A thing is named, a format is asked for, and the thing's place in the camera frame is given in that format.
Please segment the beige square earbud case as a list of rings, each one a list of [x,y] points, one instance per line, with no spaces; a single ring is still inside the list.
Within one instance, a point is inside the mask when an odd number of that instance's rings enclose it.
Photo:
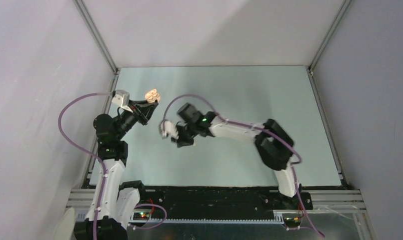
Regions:
[[[154,103],[160,101],[161,95],[156,88],[153,88],[145,93],[144,98],[148,103]]]

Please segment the black glossy earbud charging case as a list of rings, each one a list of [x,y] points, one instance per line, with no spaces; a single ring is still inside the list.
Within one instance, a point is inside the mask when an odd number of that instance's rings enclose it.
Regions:
[[[164,126],[167,128],[167,127],[169,127],[171,125],[171,122],[170,121],[166,121],[165,123],[164,123]]]

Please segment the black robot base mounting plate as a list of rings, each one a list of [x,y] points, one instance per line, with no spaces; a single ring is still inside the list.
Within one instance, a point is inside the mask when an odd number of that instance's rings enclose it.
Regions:
[[[167,220],[275,220],[278,211],[313,209],[311,195],[286,197],[272,187],[142,186],[140,203],[166,210]]]

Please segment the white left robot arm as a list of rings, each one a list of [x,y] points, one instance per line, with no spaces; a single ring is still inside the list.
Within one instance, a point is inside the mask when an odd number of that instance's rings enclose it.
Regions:
[[[73,235],[77,240],[126,240],[127,228],[135,208],[147,204],[142,182],[122,182],[128,158],[128,144],[123,137],[139,123],[146,125],[159,105],[158,100],[130,100],[129,110],[115,117],[107,113],[93,121],[97,137],[100,173],[94,197],[84,221],[77,222]]]

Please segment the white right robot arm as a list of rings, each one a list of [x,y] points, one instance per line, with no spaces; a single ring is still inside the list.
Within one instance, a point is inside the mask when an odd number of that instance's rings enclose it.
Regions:
[[[262,163],[274,172],[278,182],[280,204],[286,209],[306,210],[295,165],[302,157],[294,148],[294,140],[274,119],[261,124],[238,122],[218,112],[202,113],[193,104],[184,104],[177,112],[181,120],[160,123],[163,137],[170,137],[177,147],[193,146],[195,138],[228,138],[252,144]]]

